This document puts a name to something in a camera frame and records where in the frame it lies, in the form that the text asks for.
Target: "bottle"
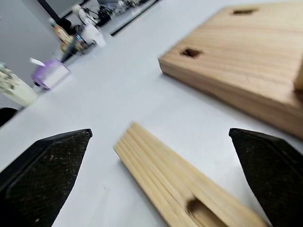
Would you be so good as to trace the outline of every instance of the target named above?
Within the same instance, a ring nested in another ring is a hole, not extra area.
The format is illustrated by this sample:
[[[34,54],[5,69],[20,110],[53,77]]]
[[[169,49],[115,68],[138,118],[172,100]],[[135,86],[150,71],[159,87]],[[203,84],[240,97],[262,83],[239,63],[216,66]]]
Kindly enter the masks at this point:
[[[67,32],[61,26],[57,25],[54,19],[49,18],[49,22],[51,23],[56,35],[61,39],[62,42],[69,44],[72,41],[72,37],[67,34]]]
[[[24,107],[38,98],[38,94],[2,62],[0,62],[0,93]]]

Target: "white wall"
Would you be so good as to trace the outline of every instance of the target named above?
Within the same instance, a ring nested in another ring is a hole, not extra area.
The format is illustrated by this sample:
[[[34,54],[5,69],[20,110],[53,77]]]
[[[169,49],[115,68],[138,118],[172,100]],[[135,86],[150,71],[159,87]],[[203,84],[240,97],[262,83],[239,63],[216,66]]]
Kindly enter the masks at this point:
[[[32,85],[31,74],[35,66],[30,57],[48,60],[59,40],[47,29],[21,0],[0,0],[0,61],[3,61],[22,80]],[[0,94],[0,108],[17,107]]]

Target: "small bottle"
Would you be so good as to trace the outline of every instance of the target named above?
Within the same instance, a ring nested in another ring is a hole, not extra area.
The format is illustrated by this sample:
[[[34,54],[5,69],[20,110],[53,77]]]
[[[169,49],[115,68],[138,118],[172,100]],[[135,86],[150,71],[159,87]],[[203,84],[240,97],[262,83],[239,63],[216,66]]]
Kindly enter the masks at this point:
[[[54,19],[49,18],[49,22],[51,23],[56,35],[61,39],[62,42],[69,44],[72,41],[72,37],[67,34],[67,32],[61,26],[57,25]]]

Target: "wooden board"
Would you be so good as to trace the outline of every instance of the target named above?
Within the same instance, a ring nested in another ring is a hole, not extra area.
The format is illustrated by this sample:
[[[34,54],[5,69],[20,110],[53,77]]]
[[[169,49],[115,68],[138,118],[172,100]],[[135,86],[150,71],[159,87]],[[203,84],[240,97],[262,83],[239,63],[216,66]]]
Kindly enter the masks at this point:
[[[115,151],[171,227],[268,226],[137,123]]]
[[[302,12],[302,1],[223,8],[161,56],[161,70],[303,139],[293,85],[303,77]]]

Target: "wood grain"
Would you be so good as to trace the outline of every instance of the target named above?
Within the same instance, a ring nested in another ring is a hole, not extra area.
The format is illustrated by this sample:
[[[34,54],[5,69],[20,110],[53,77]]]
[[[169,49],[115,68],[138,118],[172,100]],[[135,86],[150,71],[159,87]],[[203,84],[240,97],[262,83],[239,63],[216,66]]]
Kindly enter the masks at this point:
[[[139,124],[114,149],[169,226],[268,226]]]
[[[303,139],[302,11],[303,2],[223,8],[161,56],[161,70]]]

